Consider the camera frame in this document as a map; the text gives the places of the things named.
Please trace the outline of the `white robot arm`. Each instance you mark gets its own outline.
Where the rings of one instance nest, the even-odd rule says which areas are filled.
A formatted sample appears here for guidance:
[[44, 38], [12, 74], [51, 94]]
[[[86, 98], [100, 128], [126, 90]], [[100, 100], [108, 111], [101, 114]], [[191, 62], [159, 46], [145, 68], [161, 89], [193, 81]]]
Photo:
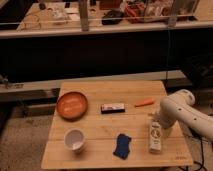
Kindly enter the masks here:
[[181, 121], [213, 142], [213, 117], [193, 108], [194, 104], [194, 94], [181, 89], [160, 100], [160, 107], [154, 113], [154, 119], [164, 129], [172, 127], [176, 121]]

